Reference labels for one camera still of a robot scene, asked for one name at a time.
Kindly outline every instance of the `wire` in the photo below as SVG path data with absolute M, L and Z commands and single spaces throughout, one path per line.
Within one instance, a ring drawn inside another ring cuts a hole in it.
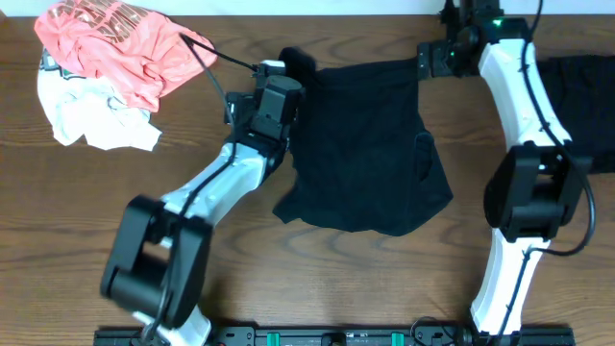
M 222 164 L 218 169 L 216 169 L 213 173 L 211 173 L 210 176 L 208 176 L 207 178 L 205 178 L 200 184 L 198 184 L 189 194 L 188 197 L 186 198 L 184 205 L 182 206 L 182 209 L 180 210 L 180 213 L 178 214 L 178 219 L 179 221 L 177 223 L 174 224 L 173 227 L 173 243 L 171 244 L 171 249 L 169 252 L 169 264 L 168 264 L 168 269 L 166 271 L 166 277 L 165 277 L 165 282 L 163 284 L 162 287 L 162 295 L 160 297 L 160 304 L 159 304 L 159 308 L 158 308 L 158 312 L 156 314 L 156 318 L 154 319 L 154 321 L 152 323 L 150 323 L 149 325 L 147 325 L 144 329 L 143 332 L 141 334 L 141 343 L 142 344 L 147 344 L 147 342 L 149 342 L 152 337 L 154 336 L 154 333 L 156 332 L 156 330 L 158 329 L 158 326 L 162 323 L 162 320 L 164 319 L 164 315 L 166 314 L 166 310 L 168 308 L 168 303 L 169 300 L 172 296 L 172 292 L 171 292 L 171 283 L 172 283 L 172 276 L 173 276 L 173 266 L 174 266 L 174 262 L 175 262 L 175 258 L 176 258 L 176 251 L 177 251 L 177 246 L 176 244 L 178 243 L 177 237 L 179 234 L 179 230 L 182 229 L 182 227 L 184 226 L 184 222 L 185 222 L 185 215 L 188 212 L 188 209 L 190 208 L 190 206 L 194 203 L 194 201 L 196 200 L 199 192 L 201 192 L 201 190 L 203 190 L 203 188 L 205 188 L 205 186 L 207 186 L 207 184 L 209 184 L 213 179 L 215 179 L 218 175 L 220 175 L 220 173 L 222 173 L 227 167 L 229 167 L 233 161 L 234 161 L 234 157 L 237 153 L 237 142 L 236 142 L 236 137 L 235 137 L 235 125 L 234 125 L 234 117 L 233 117 L 233 113 L 231 112 L 231 109 L 229 107 L 229 104 L 226 100 L 226 94 L 224 92 L 224 90 L 222 89 L 222 87 L 220 86 L 220 84 L 218 83 L 218 81 L 215 79 L 215 77 L 213 76 L 213 74 L 211 73 L 211 71 L 209 70 L 209 68 L 205 65 L 205 63 L 203 62 L 203 60 L 201 59 L 201 57 L 199 57 L 199 55 L 196 53 L 196 51 L 194 50 L 193 44 L 197 44 L 203 48 L 206 48 L 208 50 L 210 50 L 210 48 L 202 45 L 200 42 L 184 35 L 184 34 L 180 34 L 180 37 L 182 37 L 182 40 L 184 41 L 184 43 L 187 45 L 188 49 L 190 50 L 190 52 L 194 55 L 194 58 L 196 58 L 196 60 L 199 62 L 199 64 L 201 64 L 201 67 L 203 67 L 203 69 L 205 70 L 205 73 L 207 74 L 207 76 L 209 77 L 209 79 L 211 80 L 211 83 L 213 84 L 213 87 L 215 88 L 216 92 L 218 93 L 218 96 L 220 97 L 220 99 L 222 100 L 222 103 L 224 105 L 224 112 L 227 115 L 228 119 L 229 119 L 229 123 L 231 124 L 231 141 L 233 144 L 233 148 L 231 150 L 231 155 L 229 156 L 229 158 L 226 160 L 226 162 L 224 162 L 224 164 Z M 239 63 L 242 65 L 247 65 L 245 62 L 239 62 L 236 61 L 232 58 L 229 58 L 221 53 L 217 53 L 215 51 L 213 51 L 212 53 L 214 54 L 218 54 L 220 57 L 227 59 L 231 62 L 235 62 L 235 63 Z
M 220 57 L 220 58 L 222 58 L 224 60 L 236 63 L 236 64 L 244 66 L 244 67 L 247 67 L 247 68 L 253 70 L 254 72 L 258 72 L 258 67 L 256 65 L 254 65 L 254 64 L 249 64 L 247 62 L 242 62 L 242 61 L 239 61 L 239 60 L 237 60 L 235 58 L 231 58 L 228 55 L 220 53 L 220 52 L 218 52 L 217 50 L 215 50 L 213 48 L 207 47 L 205 44 L 199 42 L 198 40 L 196 40 L 196 39 L 194 39 L 192 37 L 187 36 L 186 34 L 180 34 L 180 36 L 184 40 L 185 44 L 196 44 L 199 47 L 201 47 L 201 48 L 203 48 L 203 49 L 205 49 L 205 50 L 207 50 L 207 51 L 217 55 L 218 57 Z M 190 48 L 190 51 L 192 51 L 192 54 L 194 54 L 195 57 L 197 56 L 197 54 L 196 54 L 196 52 L 194 51 L 193 48 Z
M 531 253 L 541 252 L 541 253 L 553 255 L 553 256 L 570 257 L 570 256 L 580 253 L 585 248 L 585 246 L 589 244 L 589 241 L 591 240 L 591 238 L 594 236 L 594 233 L 596 232 L 596 201 L 594 199 L 594 192 L 592 191 L 592 186 L 589 184 L 589 180 L 587 179 L 583 171 L 578 166 L 577 162 L 575 161 L 575 158 L 573 158 L 570 152 L 564 147 L 564 145 L 559 141 L 559 139 L 555 136 L 555 134 L 551 130 L 549 122 L 547 122 L 547 120 L 545 119 L 545 115 L 542 113 L 542 110 L 540 109 L 540 105 L 538 105 L 538 100 L 536 99 L 536 95 L 534 94 L 533 88 L 531 87 L 531 82 L 529 81 L 528 65 L 526 64 L 528 46 L 529 46 L 529 43 L 533 41 L 534 32 L 536 31 L 536 28 L 538 27 L 538 23 L 540 22 L 540 17 L 542 15 L 542 7 L 543 7 L 543 0 L 539 0 L 538 12 L 536 14 L 536 18 L 534 19 L 534 22 L 531 25 L 531 28 L 529 29 L 529 36 L 526 38 L 526 42 L 523 45 L 523 50 L 521 53 L 521 70 L 523 72 L 523 79 L 526 84 L 526 88 L 528 90 L 529 99 L 531 100 L 531 103 L 536 109 L 536 114 L 538 115 L 538 119 L 540 120 L 540 124 L 542 125 L 543 130 L 545 131 L 549 139 L 555 144 L 555 147 L 559 149 L 562 157 L 567 162 L 570 163 L 570 165 L 572 166 L 572 170 L 577 175 L 577 178 L 579 179 L 581 185 L 583 186 L 583 189 L 585 190 L 585 196 L 587 197 L 587 206 L 589 209 L 589 221 L 587 223 L 587 231 L 585 232 L 585 236 L 583 237 L 582 241 L 575 248 L 571 250 L 559 251 L 559 250 L 540 249 L 540 248 L 530 247 L 524 253 L 524 259 L 521 265 L 521 270 L 519 272 L 519 277 L 517 277 L 517 283 L 515 284 L 515 288 L 512 292 L 510 303 L 506 307 L 506 314 L 504 315 L 504 322 L 502 323 L 502 326 L 500 327 L 498 336 L 495 338 L 495 340 L 498 340 L 498 344 L 500 344 L 502 340 L 502 335 L 504 335 L 504 330 L 506 329 L 506 325 L 508 324 L 508 319 L 510 318 L 510 314 L 512 313 L 512 307 L 514 306 L 515 301 L 517 300 L 517 295 L 519 293 L 521 281 L 523 280 L 523 275 L 526 272 L 526 268 L 528 266 Z M 491 339 L 488 339 L 485 345 L 488 345 L 490 340 Z
M 451 333 L 449 333 L 449 331 L 446 330 L 446 328 L 444 328 L 444 325 L 442 324 L 442 322 L 435 318 L 435 317 L 431 317 L 431 316 L 423 316 L 423 317 L 419 317 L 419 319 L 417 319 L 416 321 L 414 321 L 414 323 L 412 323 L 412 327 L 410 327 L 410 336 L 412 336 L 412 338 L 414 339 L 414 342 L 417 343 L 419 346 L 427 346 L 425 345 L 425 343 L 423 343 L 422 341 L 420 341 L 416 335 L 414 334 L 414 328 L 416 327 L 417 323 L 424 321 L 424 320 L 431 320 L 431 321 L 435 321 L 435 323 L 437 323 L 440 328 L 442 329 L 442 332 L 444 332 L 444 334 L 446 336 L 448 336 L 452 342 L 445 344 L 444 346 L 452 346 L 455 345 L 455 337 L 453 335 L 451 335 Z

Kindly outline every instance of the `pink towel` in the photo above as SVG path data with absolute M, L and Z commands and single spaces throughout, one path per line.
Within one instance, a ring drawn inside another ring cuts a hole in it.
M 203 68 L 179 36 L 211 43 L 164 15 L 113 0 L 64 0 L 41 15 L 35 31 L 72 73 L 106 76 L 129 107 L 158 111 L 160 97 Z M 216 56 L 195 46 L 207 66 Z

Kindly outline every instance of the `wooden tabletop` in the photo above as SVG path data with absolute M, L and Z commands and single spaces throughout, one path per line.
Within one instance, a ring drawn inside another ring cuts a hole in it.
M 301 46 L 322 67 L 415 56 L 444 36 L 433 16 L 178 17 L 217 48 L 248 62 Z M 229 128 L 204 75 L 161 100 L 154 152 L 64 147 L 37 98 L 41 44 L 32 18 L 0 25 L 0 344 L 88 345 L 98 326 L 133 325 L 104 300 L 99 283 L 122 212 L 137 194 L 161 196 L 218 154 Z M 546 16 L 541 58 L 615 54 L 615 17 Z M 226 90 L 251 90 L 243 68 L 220 61 Z M 504 135 L 480 78 L 420 84 L 420 110 L 434 134 L 452 203 L 411 235 L 348 234 L 271 212 L 291 187 L 292 157 L 219 224 L 202 310 L 260 325 L 410 324 L 423 315 L 466 318 L 485 270 L 490 231 L 482 193 L 504 157 Z M 598 230 L 569 259 L 541 260 L 524 323 L 568 323 L 581 345 L 615 343 L 615 176 L 591 177 Z M 553 248 L 582 237 L 579 204 Z

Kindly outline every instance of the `dark garment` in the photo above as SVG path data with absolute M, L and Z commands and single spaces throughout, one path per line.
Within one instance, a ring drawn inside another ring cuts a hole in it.
M 297 180 L 274 208 L 283 222 L 406 235 L 447 206 L 453 194 L 418 113 L 415 59 L 318 72 L 294 48 L 280 60 L 306 87 L 290 132 Z
M 615 172 L 615 57 L 554 58 L 538 70 L 573 145 L 594 158 L 591 173 Z

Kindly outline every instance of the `white cloth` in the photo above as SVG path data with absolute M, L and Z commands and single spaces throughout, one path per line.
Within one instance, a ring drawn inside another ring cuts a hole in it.
M 37 89 L 54 138 L 63 145 L 86 136 L 87 144 L 103 150 L 131 146 L 152 151 L 158 142 L 161 131 L 149 124 L 149 111 L 126 107 L 107 78 L 71 74 L 46 50 Z

